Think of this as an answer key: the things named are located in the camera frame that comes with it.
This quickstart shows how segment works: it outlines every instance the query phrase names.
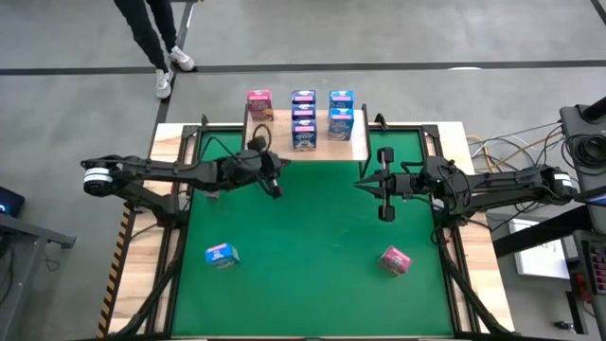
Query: concrete floor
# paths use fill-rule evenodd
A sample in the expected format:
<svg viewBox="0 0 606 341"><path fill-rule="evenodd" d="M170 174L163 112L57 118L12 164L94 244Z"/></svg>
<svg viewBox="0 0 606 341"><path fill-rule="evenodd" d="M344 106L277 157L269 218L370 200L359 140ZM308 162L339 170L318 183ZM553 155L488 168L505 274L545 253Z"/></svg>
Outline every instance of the concrete floor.
<svg viewBox="0 0 606 341"><path fill-rule="evenodd" d="M173 4L176 26L185 8ZM189 22L185 50L205 65L606 60L606 26L589 0L205 0ZM3 69L149 66L110 0L3 0L0 50ZM146 155L159 104L153 82L153 74L0 77L0 184L27 197L26 221L78 235L73 250L49 250L62 266L37 275L21 339L94 335L121 203L85 195L79 161ZM167 121L240 121L244 91L257 87L272 89L277 107L296 88L318 90L320 102L329 89L353 89L372 114L460 120L468 134L489 137L600 99L606 68L179 74ZM555 152L549 163L563 164ZM550 327L570 319L561 283L501 265L519 332L596 339L591 317L589 336Z"/></svg>

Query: desk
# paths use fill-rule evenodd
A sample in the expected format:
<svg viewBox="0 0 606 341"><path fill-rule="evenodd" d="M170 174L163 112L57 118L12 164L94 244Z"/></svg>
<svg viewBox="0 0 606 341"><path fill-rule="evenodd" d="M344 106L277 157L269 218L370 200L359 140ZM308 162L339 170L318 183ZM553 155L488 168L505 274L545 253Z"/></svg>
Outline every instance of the desk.
<svg viewBox="0 0 606 341"><path fill-rule="evenodd" d="M392 123L397 125L420 125L429 123ZM472 173L472 161L467 148L465 132L460 122L439 122L441 151L447 158L455 160L457 166L466 173ZM160 124L154 137L151 158L161 161L174 161L179 156L191 162L194 146L191 143L182 145L182 135L185 124ZM233 131L241 131L241 124L211 124L222 126ZM427 143L429 154L436 152L436 146ZM164 194L175 191L172 184L146 182L145 186L158 193ZM483 214L473 217L475 220L485 222ZM107 295L101 308L101 319L98 324L98 336L107 332L120 330L139 308L153 286L158 263L162 267L170 260L174 246L178 240L179 231L163 231L152 228L150 231L129 241L130 236L154 223L150 213L133 214L124 210L123 220L118 233L115 259L110 269L107 285ZM162 239L169 237L170 242L161 243ZM513 330L508 310L507 298L501 281L500 273L494 251L492 249L490 233L485 227L469 224L461 228L461 241L464 248L463 257L467 262L469 276L473 289L478 293L488 309L506 328ZM165 290L159 301L154 326L146 323L141 332L162 331L165 326L172 326L172 316L167 315L168 296L174 288ZM456 308L461 319L462 330L470 327L467 316L467 306L458 290L454 290Z"/></svg>

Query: wooden table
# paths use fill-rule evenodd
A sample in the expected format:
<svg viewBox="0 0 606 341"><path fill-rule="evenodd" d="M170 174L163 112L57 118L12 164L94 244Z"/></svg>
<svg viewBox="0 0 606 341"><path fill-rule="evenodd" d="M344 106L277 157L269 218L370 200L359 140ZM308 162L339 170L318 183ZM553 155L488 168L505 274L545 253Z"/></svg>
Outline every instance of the wooden table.
<svg viewBox="0 0 606 341"><path fill-rule="evenodd" d="M437 125L444 157L453 159L456 165L467 174L473 174L472 159L461 122L398 122L395 124ZM174 161L179 152L182 131L185 125L189 124L164 123L158 125L151 148L151 159ZM233 127L234 129L242 127L241 123L209 124L209 126L213 125ZM427 140L429 154L435 153L431 139L427 138ZM278 143L274 143L275 148L279 149ZM187 146L186 160L190 162L192 155L193 146ZM172 184L146 182L145 187L159 194L166 194L171 192ZM101 306L98 337L102 337L108 332L117 332L128 323L150 293L158 264L160 244L164 233L163 229L154 227L128 242L131 234L152 225L155 223L155 219L149 212L134 214L126 208L122 214L122 223L114 251L115 258L111 264L107 293ZM486 222L484 214L476 214L473 216L473 219L482 223ZM128 229L129 224L133 226L132 231ZM170 233L169 259L173 253L179 231L174 230ZM497 259L494 255L489 231L483 226L468 224L460 229L460 233L473 289L496 319L504 327L513 331L507 297ZM155 325L155 330L158 332L162 331L163 321L166 318L168 294L169 288L164 291L158 305ZM467 308L465 300L457 288L455 289L455 295L463 330L468 331L470 324L466 318ZM483 325L481 325L481 329L483 332L487 331Z"/></svg>

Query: shoe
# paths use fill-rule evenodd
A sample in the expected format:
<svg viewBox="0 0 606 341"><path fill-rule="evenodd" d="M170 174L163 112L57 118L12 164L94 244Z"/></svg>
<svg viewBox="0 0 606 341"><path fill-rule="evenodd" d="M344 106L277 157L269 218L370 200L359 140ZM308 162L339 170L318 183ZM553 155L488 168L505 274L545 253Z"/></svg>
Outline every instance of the shoe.
<svg viewBox="0 0 606 341"><path fill-rule="evenodd" d="M195 65L193 59L177 46L173 47L170 51L169 60L173 63L178 63L183 71L191 71Z"/></svg>
<svg viewBox="0 0 606 341"><path fill-rule="evenodd" d="M167 99L170 96L170 80L172 80L172 71L164 72L163 70L155 70L155 95L159 99Z"/></svg>

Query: green table surface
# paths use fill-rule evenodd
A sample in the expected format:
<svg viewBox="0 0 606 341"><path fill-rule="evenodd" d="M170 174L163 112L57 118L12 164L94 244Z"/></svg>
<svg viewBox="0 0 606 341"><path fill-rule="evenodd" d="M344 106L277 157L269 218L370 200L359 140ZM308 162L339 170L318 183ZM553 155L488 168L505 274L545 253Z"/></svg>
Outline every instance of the green table surface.
<svg viewBox="0 0 606 341"><path fill-rule="evenodd" d="M241 147L241 134L212 134L232 151ZM394 165L423 157L416 132L370 138L375 151L394 147ZM203 158L222 155L212 142ZM373 160L369 169L378 167ZM452 334L430 208L394 200L396 221L381 222L380 201L354 188L358 179L354 162L293 162L277 200L258 186L219 199L195 193L172 335ZM205 263L205 250L222 242L236 247L240 264ZM378 267L390 245L413 260L406 274Z"/></svg>

